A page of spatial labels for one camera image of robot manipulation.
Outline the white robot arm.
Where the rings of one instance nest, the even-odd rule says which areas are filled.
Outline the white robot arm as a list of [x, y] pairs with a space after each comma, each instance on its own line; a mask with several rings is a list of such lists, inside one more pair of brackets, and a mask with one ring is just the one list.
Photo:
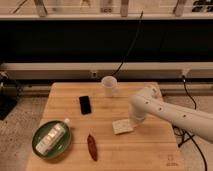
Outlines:
[[143, 122], [152, 114], [213, 143], [213, 114], [158, 100], [155, 86], [145, 86], [130, 96], [129, 114], [135, 122]]

